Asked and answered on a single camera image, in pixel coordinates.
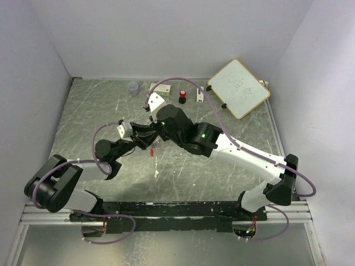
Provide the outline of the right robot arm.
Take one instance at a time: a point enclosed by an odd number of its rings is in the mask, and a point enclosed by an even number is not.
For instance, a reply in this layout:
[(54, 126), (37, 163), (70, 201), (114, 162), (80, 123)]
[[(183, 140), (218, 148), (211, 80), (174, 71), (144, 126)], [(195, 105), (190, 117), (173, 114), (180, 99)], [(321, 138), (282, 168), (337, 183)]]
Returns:
[(182, 109), (171, 104), (158, 107), (150, 104), (149, 109), (163, 140), (170, 140), (193, 155), (225, 160), (262, 177), (261, 184), (240, 194), (235, 207), (239, 219), (248, 220), (270, 203), (280, 206), (291, 204), (296, 177), (290, 170), (278, 166), (278, 163), (283, 162), (296, 169), (296, 156), (283, 158), (249, 145), (234, 145), (221, 128), (206, 122), (193, 123)]

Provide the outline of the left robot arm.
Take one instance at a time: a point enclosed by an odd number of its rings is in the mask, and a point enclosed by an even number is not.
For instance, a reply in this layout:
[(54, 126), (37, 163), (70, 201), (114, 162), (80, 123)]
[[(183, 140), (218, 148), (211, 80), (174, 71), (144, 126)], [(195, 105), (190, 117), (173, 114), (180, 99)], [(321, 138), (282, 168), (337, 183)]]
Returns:
[(125, 124), (120, 120), (100, 126), (93, 135), (96, 136), (100, 130), (109, 126), (118, 127), (119, 140), (93, 140), (91, 159), (69, 160), (61, 155), (53, 155), (28, 181), (24, 194), (36, 208), (50, 213), (62, 209), (78, 209), (90, 221), (102, 218), (103, 199), (93, 192), (77, 190), (79, 180), (112, 180), (121, 168), (118, 158), (127, 156), (136, 147), (147, 149), (160, 131), (160, 126), (154, 122), (141, 125), (134, 122)]

